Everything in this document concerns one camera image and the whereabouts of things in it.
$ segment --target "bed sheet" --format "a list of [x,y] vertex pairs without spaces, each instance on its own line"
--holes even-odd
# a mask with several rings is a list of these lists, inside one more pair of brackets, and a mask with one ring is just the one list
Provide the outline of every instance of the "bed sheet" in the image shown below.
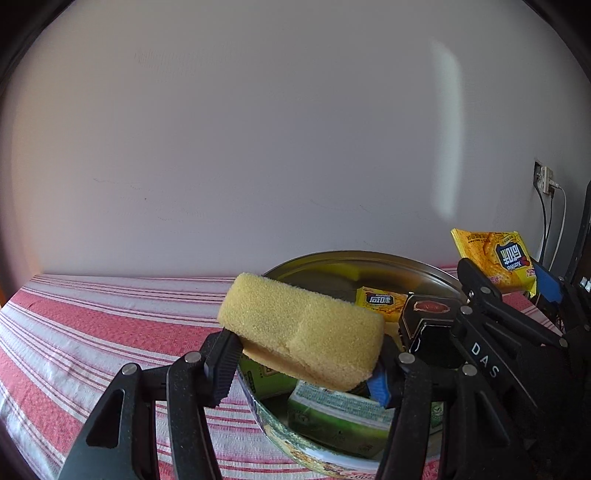
[[[83,423],[123,364],[170,364],[220,329],[217,310],[232,281],[41,275],[2,308],[0,420],[40,479],[57,478]],[[505,301],[551,326],[523,296]],[[206,415],[225,479],[325,478],[271,444],[237,381]],[[158,403],[156,416],[161,477],[173,480],[164,403]]]

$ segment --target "white cable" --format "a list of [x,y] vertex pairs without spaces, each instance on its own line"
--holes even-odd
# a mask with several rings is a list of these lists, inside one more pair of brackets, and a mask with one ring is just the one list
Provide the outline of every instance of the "white cable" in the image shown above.
[[556,248],[554,249],[554,255],[552,255],[552,262],[550,262],[548,270],[552,269],[552,265],[554,265],[554,259],[556,259],[556,253],[558,253],[558,247],[560,246],[560,241],[562,240],[562,232],[564,232],[564,221],[566,220],[566,192],[556,182],[551,181],[550,183],[555,189],[562,191],[562,195],[564,195],[564,209],[562,214],[562,225],[560,225],[560,233],[558,234],[558,241],[556,242]]

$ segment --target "cracker package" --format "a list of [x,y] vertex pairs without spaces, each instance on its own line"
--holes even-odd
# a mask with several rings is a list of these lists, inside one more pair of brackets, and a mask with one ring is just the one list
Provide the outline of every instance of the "cracker package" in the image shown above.
[[466,232],[454,228],[452,237],[462,257],[472,260],[501,291],[535,295],[535,269],[517,232]]
[[382,314],[386,322],[397,322],[408,295],[377,288],[357,289],[355,304]]

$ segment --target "yellow packaging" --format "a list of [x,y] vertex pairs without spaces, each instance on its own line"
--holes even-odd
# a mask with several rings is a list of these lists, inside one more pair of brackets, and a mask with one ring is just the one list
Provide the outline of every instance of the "yellow packaging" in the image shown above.
[[466,232],[454,228],[452,237],[462,257],[472,260],[501,291],[536,289],[535,269],[518,232]]
[[361,287],[357,289],[355,304],[381,313],[386,322],[397,322],[407,298],[402,293]]

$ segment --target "electrical socket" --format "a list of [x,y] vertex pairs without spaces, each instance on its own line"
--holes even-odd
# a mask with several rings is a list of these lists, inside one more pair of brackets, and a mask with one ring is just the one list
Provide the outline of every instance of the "electrical socket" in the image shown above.
[[550,180],[554,172],[550,167],[542,165],[537,160],[534,163],[534,184],[546,195],[550,194]]

